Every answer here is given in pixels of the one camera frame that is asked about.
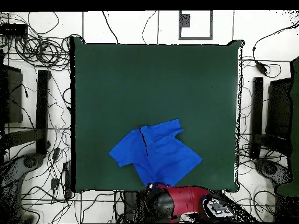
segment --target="t-shirt sleeve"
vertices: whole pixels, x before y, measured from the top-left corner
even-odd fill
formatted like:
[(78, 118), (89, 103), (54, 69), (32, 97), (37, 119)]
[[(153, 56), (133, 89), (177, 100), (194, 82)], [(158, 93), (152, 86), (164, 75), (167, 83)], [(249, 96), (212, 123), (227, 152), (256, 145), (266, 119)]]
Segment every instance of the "t-shirt sleeve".
[(164, 137), (175, 137), (181, 132), (183, 132), (183, 129), (181, 129), (178, 119), (148, 127), (148, 133), (154, 142)]
[(136, 146), (137, 132), (132, 130), (110, 152), (109, 155), (122, 167), (135, 161), (134, 150)]

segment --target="green cloth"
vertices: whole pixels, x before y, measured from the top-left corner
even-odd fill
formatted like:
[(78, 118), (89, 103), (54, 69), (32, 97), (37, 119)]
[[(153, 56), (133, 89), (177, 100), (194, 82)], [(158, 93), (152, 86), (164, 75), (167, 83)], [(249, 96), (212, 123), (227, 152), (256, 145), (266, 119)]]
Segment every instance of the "green cloth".
[(236, 190), (238, 50), (231, 45), (84, 44), (75, 38), (76, 185), (143, 190), (109, 151), (132, 129), (178, 118), (177, 136), (203, 161), (179, 186)]

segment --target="blue t-shirt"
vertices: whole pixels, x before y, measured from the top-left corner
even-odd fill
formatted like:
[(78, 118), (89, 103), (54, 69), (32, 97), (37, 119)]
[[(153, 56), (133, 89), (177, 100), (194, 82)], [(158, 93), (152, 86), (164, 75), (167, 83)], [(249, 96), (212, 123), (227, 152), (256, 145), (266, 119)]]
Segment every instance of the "blue t-shirt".
[(201, 162), (201, 157), (175, 136), (183, 132), (178, 119), (132, 130), (110, 152), (120, 167), (133, 164), (145, 186), (174, 186)]

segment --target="floor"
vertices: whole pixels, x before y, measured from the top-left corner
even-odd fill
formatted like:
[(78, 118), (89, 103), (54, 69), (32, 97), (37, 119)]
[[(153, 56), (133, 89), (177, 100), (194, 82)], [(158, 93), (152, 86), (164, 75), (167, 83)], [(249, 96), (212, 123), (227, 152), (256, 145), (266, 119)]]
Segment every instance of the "floor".
[[(252, 47), (255, 43), (264, 36), (271, 34), (281, 28), (293, 25), (298, 19), (298, 11), (289, 10), (214, 10), (213, 18), (213, 40), (196, 40), (196, 41), (179, 41), (178, 40), (178, 11), (136, 11), (136, 12), (105, 12), (105, 16), (116, 35), (118, 42), (122, 44), (227, 44), (233, 40), (244, 40), (243, 47), (243, 76), (244, 87), (242, 90), (242, 115), (241, 115), (241, 133), (244, 133), (240, 141), (240, 147), (247, 144), (245, 140), (248, 138), (251, 113), (251, 83), (254, 77), (262, 76), (264, 78), (264, 118), (263, 131), (265, 131), (266, 123), (266, 106), (267, 106), (267, 87), (271, 79), (263, 76), (250, 62), (252, 57)], [(10, 23), (20, 23), (20, 20), (25, 21), (37, 33), (46, 37), (55, 37), (54, 40), (61, 44), (62, 38), (71, 34), (79, 34), (87, 43), (115, 43), (116, 38), (109, 30), (105, 17), (102, 12), (38, 12), (38, 13), (10, 13)], [(8, 22), (7, 14), (2, 13), (0, 22)], [(207, 24), (208, 20), (201, 20), (201, 24)], [(194, 23), (190, 28), (196, 31)], [(282, 79), (290, 76), (289, 62), (299, 56), (299, 28), (285, 30), (277, 35), (263, 39), (258, 42), (255, 51), (255, 58), (264, 61), (265, 64), (271, 65), (271, 76), (281, 73), (275, 79)], [(16, 54), (14, 45), (5, 57), (5, 64), (20, 68), (23, 73), (23, 84), (27, 87), (29, 97), (25, 96), (23, 90), (22, 106), (27, 111), (32, 123), (36, 122), (36, 69), (20, 59)], [(60, 173), (62, 164), (66, 160), (70, 160), (70, 114), (66, 109), (66, 104), (62, 99), (62, 93), (69, 88), (69, 71), (54, 71), (51, 69), (53, 79), (50, 80), (50, 95), (49, 95), (49, 130), (48, 139), (52, 144), (60, 143), (60, 148), (66, 151), (59, 162), (55, 164), (55, 172)], [(69, 90), (65, 93), (65, 100), (69, 102)], [(23, 122), (18, 124), (6, 125), (6, 132), (15, 132), (20, 130), (31, 129), (32, 125), (25, 112), (23, 112)], [(17, 146), (8, 150), (7, 158), (14, 157), (17, 152), (23, 147)], [(35, 145), (31, 144), (20, 151), (20, 155), (29, 152), (34, 152)], [(261, 155), (266, 154), (266, 150), (261, 152)], [(241, 162), (246, 162), (247, 157), (241, 157)], [(286, 166), (286, 160), (281, 159), (280, 163)], [(257, 174), (254, 169), (254, 164), (246, 162), (239, 167), (239, 182), (241, 187), (238, 192), (226, 193), (235, 201), (242, 205), (248, 212), (252, 210), (252, 215), (256, 216), (253, 210), (254, 193), (260, 190), (273, 191), (273, 187), (268, 179), (265, 179)], [(48, 166), (45, 159), (41, 168), (27, 174), (26, 181), (23, 183), (22, 194), (27, 194), (34, 186), (42, 187), (45, 192), (52, 195), (50, 191), (51, 177), (48, 172)], [(112, 191), (86, 191), (82, 194), (77, 194), (70, 201), (69, 205), (55, 202), (51, 204), (51, 197), (43, 190), (37, 188), (32, 189), (22, 201), (23, 207), (31, 211), (37, 212), (40, 215), (38, 223), (107, 223), (115, 222), (113, 215), (114, 199), (118, 199), (118, 194)], [(60, 188), (55, 197), (63, 198), (62, 189)], [(268, 193), (260, 193), (256, 197), (256, 202), (261, 205), (268, 205), (274, 211), (275, 200)], [(117, 203), (117, 211), (120, 214), (123, 211), (123, 204)], [(271, 222), (273, 217), (271, 211), (264, 209), (258, 212), (260, 217), (265, 222)]]

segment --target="black plug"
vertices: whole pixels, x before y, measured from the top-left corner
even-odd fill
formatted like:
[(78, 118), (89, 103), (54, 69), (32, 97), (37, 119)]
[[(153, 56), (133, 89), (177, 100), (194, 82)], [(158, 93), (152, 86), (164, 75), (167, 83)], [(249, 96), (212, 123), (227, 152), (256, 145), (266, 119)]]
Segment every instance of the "black plug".
[(54, 149), (54, 153), (52, 155), (53, 164), (56, 163), (56, 161), (59, 157), (59, 154), (60, 154), (60, 150), (59, 149)]
[(53, 190), (53, 195), (55, 194), (55, 191), (57, 191), (59, 188), (59, 179), (58, 178), (52, 178), (51, 180), (51, 190)]
[(69, 166), (68, 162), (64, 162), (62, 170), (63, 171), (69, 171), (68, 166)]
[(257, 67), (259, 72), (266, 76), (267, 75), (266, 67), (259, 61), (255, 61), (255, 64), (256, 64), (255, 66)]
[(28, 95), (28, 92), (27, 92), (26, 88), (25, 88), (25, 95), (26, 95), (26, 98), (28, 98), (28, 97), (29, 97), (29, 95)]

